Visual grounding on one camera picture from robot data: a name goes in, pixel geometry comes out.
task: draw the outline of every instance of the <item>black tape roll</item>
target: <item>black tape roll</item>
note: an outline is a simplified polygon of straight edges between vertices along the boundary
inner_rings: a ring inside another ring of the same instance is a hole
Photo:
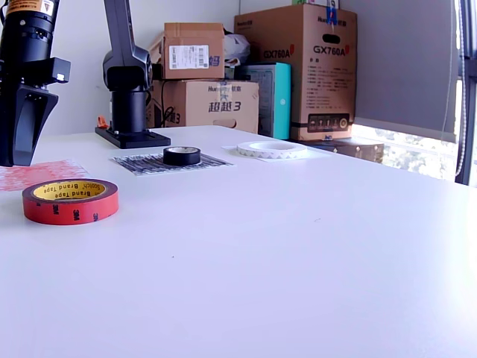
[[[168,166],[193,166],[200,163],[200,149],[193,147],[166,148],[162,161]]]

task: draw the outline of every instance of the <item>paper sheet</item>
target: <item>paper sheet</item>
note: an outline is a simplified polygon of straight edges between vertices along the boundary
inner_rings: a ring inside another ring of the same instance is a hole
[[[39,163],[32,166],[0,167],[0,192],[24,190],[50,180],[86,178],[88,172],[74,160]]]
[[[201,162],[193,166],[168,166],[162,162],[162,154],[130,155],[111,159],[135,175],[167,174],[217,168],[220,166],[233,166],[233,164],[225,160],[220,160],[205,154],[201,154]]]

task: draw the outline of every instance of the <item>white tape roll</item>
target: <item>white tape roll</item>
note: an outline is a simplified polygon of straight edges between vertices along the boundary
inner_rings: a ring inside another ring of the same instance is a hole
[[[306,157],[308,148],[301,144],[281,141],[246,142],[237,145],[237,152],[246,157],[263,159],[298,159]]]

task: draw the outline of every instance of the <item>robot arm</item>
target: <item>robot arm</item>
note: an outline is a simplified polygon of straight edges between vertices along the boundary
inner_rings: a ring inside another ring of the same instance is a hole
[[[29,166],[43,125],[58,102],[47,86],[68,82],[70,63],[50,58],[60,0],[6,0],[5,5],[0,42],[0,166]],[[113,123],[96,132],[120,148],[170,145],[168,138],[145,128],[151,58],[134,44],[129,0],[104,0],[104,5],[113,50],[104,58],[103,70],[112,93]]]

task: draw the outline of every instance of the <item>red tape roll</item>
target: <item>red tape roll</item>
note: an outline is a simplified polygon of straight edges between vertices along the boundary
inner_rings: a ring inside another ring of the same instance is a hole
[[[77,225],[97,222],[118,211],[118,187],[107,181],[48,181],[23,191],[23,212],[33,222]]]

